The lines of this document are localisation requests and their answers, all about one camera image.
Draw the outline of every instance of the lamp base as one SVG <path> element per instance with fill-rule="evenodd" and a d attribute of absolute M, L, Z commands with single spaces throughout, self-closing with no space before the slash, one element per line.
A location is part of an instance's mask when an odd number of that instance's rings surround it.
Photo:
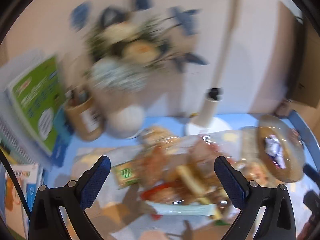
<path fill-rule="evenodd" d="M 205 127 L 194 124 L 192 122 L 194 118 L 196 117 L 191 118 L 190 122 L 188 122 L 185 126 L 186 135 L 207 134 L 207 133 L 213 133 L 213 132 L 232 130 L 231 126 L 227 122 L 223 121 L 218 117 L 214 117 L 212 119 L 209 128 L 205 128 Z"/>

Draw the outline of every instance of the white speech bubble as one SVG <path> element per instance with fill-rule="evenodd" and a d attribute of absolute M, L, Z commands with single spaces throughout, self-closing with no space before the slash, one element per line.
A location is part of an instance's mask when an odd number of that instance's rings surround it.
<path fill-rule="evenodd" d="M 47 139 L 49 133 L 51 132 L 52 125 L 53 125 L 53 109 L 49 108 L 43 111 L 38 121 L 38 131 L 43 141 Z"/>

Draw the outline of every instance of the wooden pen holder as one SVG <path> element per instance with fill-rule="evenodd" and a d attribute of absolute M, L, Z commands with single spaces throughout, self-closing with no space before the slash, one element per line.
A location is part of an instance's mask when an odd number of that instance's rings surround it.
<path fill-rule="evenodd" d="M 83 104 L 65 105 L 65 113 L 79 137 L 84 141 L 93 141 L 103 133 L 103 118 L 90 97 Z"/>

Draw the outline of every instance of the lamp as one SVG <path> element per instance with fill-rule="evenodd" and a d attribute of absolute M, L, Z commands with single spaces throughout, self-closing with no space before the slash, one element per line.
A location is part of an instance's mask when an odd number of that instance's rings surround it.
<path fill-rule="evenodd" d="M 225 39 L 222 44 L 222 50 L 218 59 L 218 64 L 213 73 L 211 89 L 209 89 L 205 94 L 205 99 L 199 115 L 193 117 L 190 122 L 186 124 L 186 135 L 207 134 L 217 131 L 231 130 L 231 127 L 228 123 L 218 117 L 215 117 L 215 113 L 217 110 L 217 106 L 221 101 L 221 76 L 223 70 L 225 69 L 227 56 L 230 50 L 231 35 L 236 23 L 238 1 L 239 0 L 231 1 L 228 26 L 225 34 Z"/>

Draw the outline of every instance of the cream flower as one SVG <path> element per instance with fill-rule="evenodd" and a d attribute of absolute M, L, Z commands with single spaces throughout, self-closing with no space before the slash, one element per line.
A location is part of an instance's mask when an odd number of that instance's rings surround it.
<path fill-rule="evenodd" d="M 110 44 L 119 41 L 133 41 L 139 37 L 139 28 L 129 22 L 112 24 L 103 32 L 103 36 Z"/>
<path fill-rule="evenodd" d="M 147 64 L 160 56 L 160 51 L 155 44 L 139 40 L 127 45 L 123 52 L 123 58 L 137 64 Z"/>

